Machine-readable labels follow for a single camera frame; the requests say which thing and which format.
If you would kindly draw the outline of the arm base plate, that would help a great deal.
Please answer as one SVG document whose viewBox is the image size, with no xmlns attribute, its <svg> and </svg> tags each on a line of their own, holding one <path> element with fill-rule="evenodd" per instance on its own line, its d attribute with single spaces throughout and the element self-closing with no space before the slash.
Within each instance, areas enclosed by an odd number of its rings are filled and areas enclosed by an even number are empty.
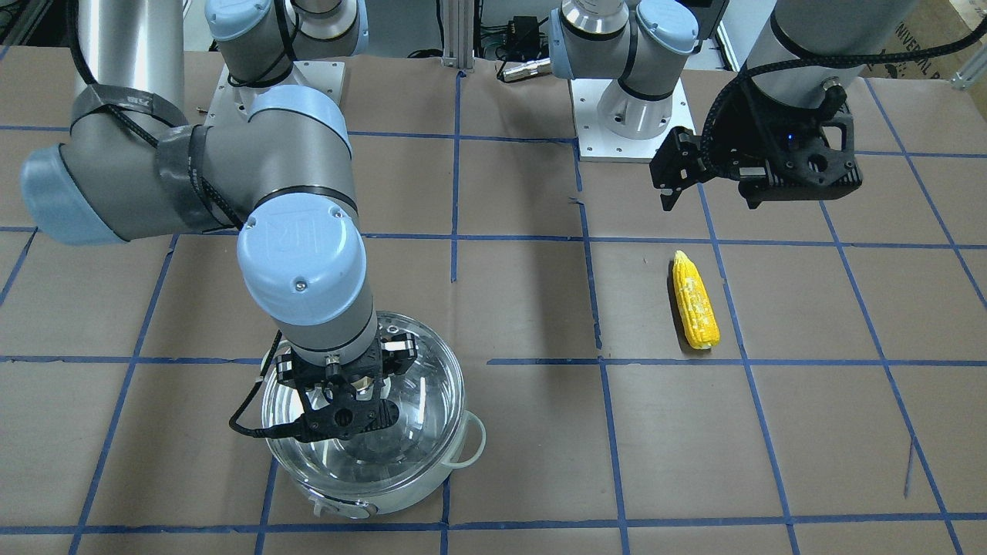
<svg viewBox="0 0 987 555">
<path fill-rule="evenodd" d="M 659 101 L 632 97 L 615 79 L 574 79 L 570 86 L 581 160 L 648 163 L 673 127 L 696 129 L 681 82 Z"/>
<path fill-rule="evenodd" d="M 205 123 L 208 126 L 233 126 L 249 122 L 262 110 L 280 109 L 311 117 L 348 142 L 345 117 L 339 106 L 345 71 L 346 65 L 342 61 L 296 61 L 281 83 L 250 88 L 232 86 L 228 68 L 223 68 Z"/>
</svg>

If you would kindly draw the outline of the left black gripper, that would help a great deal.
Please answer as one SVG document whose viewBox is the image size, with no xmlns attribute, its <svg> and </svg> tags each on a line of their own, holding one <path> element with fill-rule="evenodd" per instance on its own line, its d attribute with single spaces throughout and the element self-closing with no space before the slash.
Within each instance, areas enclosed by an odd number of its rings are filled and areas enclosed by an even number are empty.
<svg viewBox="0 0 987 555">
<path fill-rule="evenodd" d="M 789 106 L 744 79 L 727 92 L 715 111 L 709 154 L 727 175 L 739 176 L 740 167 L 761 167 L 765 173 L 793 182 L 824 182 L 830 164 L 829 144 L 822 124 L 837 115 L 837 80 L 822 82 L 817 106 Z M 662 195 L 662 210 L 671 211 L 681 193 L 706 180 L 700 136 L 674 126 L 648 165 L 652 186 Z"/>
</svg>

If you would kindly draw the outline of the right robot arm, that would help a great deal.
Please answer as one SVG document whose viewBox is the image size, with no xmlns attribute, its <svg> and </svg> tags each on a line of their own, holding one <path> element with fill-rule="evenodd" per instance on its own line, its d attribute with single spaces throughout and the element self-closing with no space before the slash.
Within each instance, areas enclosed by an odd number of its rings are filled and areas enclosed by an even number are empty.
<svg viewBox="0 0 987 555">
<path fill-rule="evenodd" d="M 383 340 L 359 233 L 353 148 L 338 104 L 303 61 L 361 52 L 361 1 L 208 1 L 226 90 L 242 113 L 191 124 L 182 113 L 179 1 L 69 1 L 79 91 L 70 141 L 35 151 L 22 199 L 69 245 L 237 230 L 254 302 L 289 343 L 311 388 L 381 379 Z"/>
</svg>

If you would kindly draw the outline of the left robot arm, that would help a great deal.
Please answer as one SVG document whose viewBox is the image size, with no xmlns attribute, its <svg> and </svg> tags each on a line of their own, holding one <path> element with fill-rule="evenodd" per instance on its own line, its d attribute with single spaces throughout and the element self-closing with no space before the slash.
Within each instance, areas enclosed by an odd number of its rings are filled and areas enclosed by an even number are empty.
<svg viewBox="0 0 987 555">
<path fill-rule="evenodd" d="M 838 200 L 863 183 L 847 88 L 915 8 L 913 1 L 778 1 L 737 84 L 702 130 L 671 126 L 672 93 L 723 1 L 563 1 L 547 20 L 553 73 L 603 79 L 600 113 L 613 133 L 667 130 L 649 171 L 663 210 L 696 183 L 734 180 L 762 203 Z"/>
</svg>

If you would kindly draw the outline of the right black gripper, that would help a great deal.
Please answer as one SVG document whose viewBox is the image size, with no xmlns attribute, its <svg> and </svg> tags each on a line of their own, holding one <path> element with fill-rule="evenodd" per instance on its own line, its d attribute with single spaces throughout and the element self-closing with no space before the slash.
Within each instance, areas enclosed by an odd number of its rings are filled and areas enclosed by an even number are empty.
<svg viewBox="0 0 987 555">
<path fill-rule="evenodd" d="M 416 362 L 419 354 L 419 336 L 412 331 L 397 328 L 379 329 L 369 347 L 362 355 L 350 362 L 338 362 L 338 356 L 331 355 L 324 365 L 307 362 L 293 349 L 274 357 L 276 382 L 295 388 L 302 386 L 305 391 L 324 390 L 330 400 L 330 385 L 333 378 L 339 383 L 355 388 L 355 396 L 366 400 L 377 387 L 388 388 L 388 380 L 393 375 L 405 375 Z"/>
</svg>

